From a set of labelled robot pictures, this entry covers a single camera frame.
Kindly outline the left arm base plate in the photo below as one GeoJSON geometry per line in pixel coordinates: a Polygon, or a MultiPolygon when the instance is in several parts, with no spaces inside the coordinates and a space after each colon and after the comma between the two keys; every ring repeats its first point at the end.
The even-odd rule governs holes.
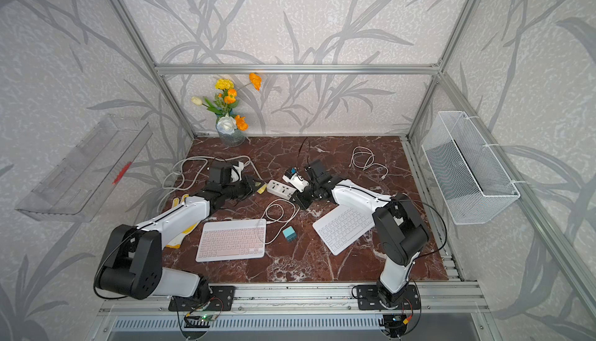
{"type": "Polygon", "coordinates": [[[168,310],[170,312],[229,312],[234,300],[236,287],[231,285],[209,286],[209,290],[200,288],[190,298],[173,296],[168,310]]]}

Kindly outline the teal USB charger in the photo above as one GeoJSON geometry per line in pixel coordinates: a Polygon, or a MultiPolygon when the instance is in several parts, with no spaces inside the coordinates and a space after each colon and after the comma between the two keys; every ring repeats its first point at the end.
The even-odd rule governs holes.
{"type": "Polygon", "coordinates": [[[282,233],[288,243],[291,243],[297,239],[297,233],[293,227],[285,228],[282,233]]]}

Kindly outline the white power strip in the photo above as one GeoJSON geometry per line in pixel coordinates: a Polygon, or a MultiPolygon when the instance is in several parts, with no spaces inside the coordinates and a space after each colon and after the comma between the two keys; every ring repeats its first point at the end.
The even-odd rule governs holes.
{"type": "Polygon", "coordinates": [[[266,190],[271,195],[289,201],[296,192],[296,188],[279,181],[271,180],[268,182],[266,190]]]}

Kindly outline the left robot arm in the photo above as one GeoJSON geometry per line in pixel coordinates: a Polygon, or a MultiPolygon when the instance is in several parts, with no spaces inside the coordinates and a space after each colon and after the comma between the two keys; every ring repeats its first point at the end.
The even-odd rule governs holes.
{"type": "Polygon", "coordinates": [[[162,251],[189,227],[222,209],[227,201],[242,201],[265,184],[261,177],[243,175],[240,166],[215,161],[203,189],[179,205],[136,226],[120,225],[110,234],[93,290],[117,294],[118,299],[152,295],[189,298],[197,304],[213,297],[205,277],[165,268],[162,251]]]}

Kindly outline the white wireless keyboard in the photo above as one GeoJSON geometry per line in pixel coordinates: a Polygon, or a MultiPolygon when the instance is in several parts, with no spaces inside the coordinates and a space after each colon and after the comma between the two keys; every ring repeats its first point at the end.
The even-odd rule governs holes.
{"type": "Polygon", "coordinates": [[[315,232],[334,256],[338,256],[372,227],[374,222],[371,214],[341,205],[313,224],[315,232]]]}

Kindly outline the pink wireless keyboard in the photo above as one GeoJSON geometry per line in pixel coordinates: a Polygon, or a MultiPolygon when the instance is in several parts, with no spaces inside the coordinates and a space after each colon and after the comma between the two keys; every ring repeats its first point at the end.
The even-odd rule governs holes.
{"type": "Polygon", "coordinates": [[[203,226],[196,262],[262,258],[265,234],[266,223],[262,219],[208,222],[203,226]]]}

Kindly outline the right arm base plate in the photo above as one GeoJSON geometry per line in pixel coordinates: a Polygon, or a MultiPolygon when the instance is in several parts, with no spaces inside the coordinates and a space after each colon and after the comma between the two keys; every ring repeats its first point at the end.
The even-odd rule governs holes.
{"type": "Polygon", "coordinates": [[[375,285],[356,285],[352,296],[359,310],[420,310],[421,296],[413,283],[407,283],[397,293],[391,293],[380,282],[375,285]]]}

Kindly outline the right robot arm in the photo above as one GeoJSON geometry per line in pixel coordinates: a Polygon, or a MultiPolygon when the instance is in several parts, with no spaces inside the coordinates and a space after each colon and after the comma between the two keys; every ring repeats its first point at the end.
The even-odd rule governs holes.
{"type": "Polygon", "coordinates": [[[331,201],[339,207],[360,212],[371,221],[386,254],[385,266],[377,281],[385,302],[396,300],[408,285],[415,260],[430,240],[431,234],[413,201],[407,195],[382,195],[358,186],[342,176],[332,176],[319,160],[305,167],[309,180],[291,168],[284,181],[296,192],[290,201],[308,209],[317,201],[331,201]]]}

